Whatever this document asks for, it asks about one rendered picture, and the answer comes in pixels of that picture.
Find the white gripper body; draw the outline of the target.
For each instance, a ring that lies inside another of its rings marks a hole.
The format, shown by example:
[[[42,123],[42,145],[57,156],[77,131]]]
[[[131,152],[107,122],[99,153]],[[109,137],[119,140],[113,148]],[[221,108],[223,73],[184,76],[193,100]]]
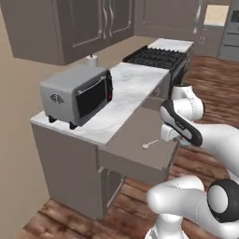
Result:
[[[190,142],[188,142],[181,134],[179,134],[171,126],[166,125],[165,123],[161,127],[161,138],[168,142],[171,140],[178,141],[182,146],[189,147]]]

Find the grey open drawer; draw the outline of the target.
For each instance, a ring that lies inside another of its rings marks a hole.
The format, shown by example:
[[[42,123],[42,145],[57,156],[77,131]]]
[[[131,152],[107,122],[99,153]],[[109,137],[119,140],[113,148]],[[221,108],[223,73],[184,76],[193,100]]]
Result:
[[[161,139],[162,122],[157,111],[138,108],[105,147],[99,147],[99,164],[146,184],[156,185],[169,175],[177,143]],[[148,149],[142,145],[159,141]]]

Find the small grey drawer front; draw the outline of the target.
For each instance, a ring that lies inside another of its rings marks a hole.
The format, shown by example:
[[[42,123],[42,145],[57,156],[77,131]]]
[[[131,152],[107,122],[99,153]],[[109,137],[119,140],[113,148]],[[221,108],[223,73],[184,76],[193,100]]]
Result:
[[[170,75],[167,74],[150,96],[155,98],[167,99],[170,88],[170,79]]]

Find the grey base cabinet door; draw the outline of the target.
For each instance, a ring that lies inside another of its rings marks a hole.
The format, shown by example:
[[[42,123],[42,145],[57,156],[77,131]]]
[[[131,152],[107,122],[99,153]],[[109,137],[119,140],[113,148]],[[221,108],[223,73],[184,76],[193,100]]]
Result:
[[[103,212],[105,213],[121,189],[124,177],[121,174],[104,167],[99,168],[98,174],[102,191]]]

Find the grey base cabinet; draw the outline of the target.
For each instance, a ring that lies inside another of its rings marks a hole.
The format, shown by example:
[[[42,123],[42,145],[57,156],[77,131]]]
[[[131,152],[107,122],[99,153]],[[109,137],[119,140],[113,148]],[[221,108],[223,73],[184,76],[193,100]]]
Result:
[[[32,124],[49,197],[88,218],[105,214],[105,179],[97,146]]]

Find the metallic spoon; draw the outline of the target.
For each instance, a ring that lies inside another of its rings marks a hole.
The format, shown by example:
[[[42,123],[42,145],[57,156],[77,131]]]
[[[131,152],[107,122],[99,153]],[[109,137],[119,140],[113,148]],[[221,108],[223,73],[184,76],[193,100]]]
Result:
[[[153,140],[153,141],[148,142],[148,143],[146,143],[146,144],[143,144],[143,145],[142,145],[142,148],[143,148],[143,149],[148,149],[151,145],[157,143],[158,141],[159,141],[159,139],[156,139],[156,140]]]

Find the black hob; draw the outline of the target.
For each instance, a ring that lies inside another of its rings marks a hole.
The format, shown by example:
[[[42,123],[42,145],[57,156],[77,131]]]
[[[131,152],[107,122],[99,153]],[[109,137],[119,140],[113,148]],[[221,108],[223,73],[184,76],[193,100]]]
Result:
[[[178,50],[144,46],[126,56],[122,61],[168,70],[170,73],[168,96],[171,96],[173,87],[182,82],[187,72],[189,57],[185,52]]]

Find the grey toaster oven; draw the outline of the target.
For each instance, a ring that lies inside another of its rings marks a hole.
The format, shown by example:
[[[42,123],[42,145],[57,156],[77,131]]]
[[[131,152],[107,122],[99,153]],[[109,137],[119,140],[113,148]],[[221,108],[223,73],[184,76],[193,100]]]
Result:
[[[43,80],[40,95],[49,122],[66,122],[74,130],[112,100],[111,73],[107,68],[80,64]]]

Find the white paper towel roll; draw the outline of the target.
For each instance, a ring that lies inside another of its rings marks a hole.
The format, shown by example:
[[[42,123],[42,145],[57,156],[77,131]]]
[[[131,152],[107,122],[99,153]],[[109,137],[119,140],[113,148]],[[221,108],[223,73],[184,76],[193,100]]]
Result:
[[[98,57],[93,54],[86,57],[86,62],[87,62],[87,65],[89,66],[93,66],[93,67],[99,66]]]

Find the grey cupboard run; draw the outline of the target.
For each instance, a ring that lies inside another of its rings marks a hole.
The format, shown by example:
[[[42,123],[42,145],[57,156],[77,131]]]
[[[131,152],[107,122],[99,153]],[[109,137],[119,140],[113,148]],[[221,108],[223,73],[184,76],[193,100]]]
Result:
[[[197,55],[214,57],[231,0],[135,0],[134,34],[194,42]]]

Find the steel wall oven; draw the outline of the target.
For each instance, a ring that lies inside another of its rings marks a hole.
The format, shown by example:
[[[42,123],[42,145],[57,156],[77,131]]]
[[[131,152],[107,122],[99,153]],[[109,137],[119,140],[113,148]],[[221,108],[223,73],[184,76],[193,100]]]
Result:
[[[239,63],[239,0],[231,0],[218,58]]]

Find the narrow grey wall cabinet door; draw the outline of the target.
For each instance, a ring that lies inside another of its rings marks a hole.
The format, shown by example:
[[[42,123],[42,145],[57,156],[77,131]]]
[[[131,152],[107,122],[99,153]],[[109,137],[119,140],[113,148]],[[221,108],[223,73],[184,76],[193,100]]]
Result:
[[[113,35],[130,28],[133,20],[134,0],[113,0]]]

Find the wide grey wall cabinet door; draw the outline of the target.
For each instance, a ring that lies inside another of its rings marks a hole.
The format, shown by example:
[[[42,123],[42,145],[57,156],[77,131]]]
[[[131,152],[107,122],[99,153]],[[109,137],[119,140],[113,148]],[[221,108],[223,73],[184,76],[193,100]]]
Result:
[[[72,48],[103,42],[104,0],[57,0],[63,39]]]

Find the grey wall cabinet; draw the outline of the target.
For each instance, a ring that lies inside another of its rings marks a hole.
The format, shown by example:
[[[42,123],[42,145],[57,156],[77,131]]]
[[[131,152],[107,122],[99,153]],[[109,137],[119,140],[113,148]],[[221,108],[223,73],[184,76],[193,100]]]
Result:
[[[109,0],[106,0],[106,40],[72,48],[63,39],[57,0],[0,0],[12,54],[16,58],[54,65],[67,65],[134,35],[129,29],[109,36]]]

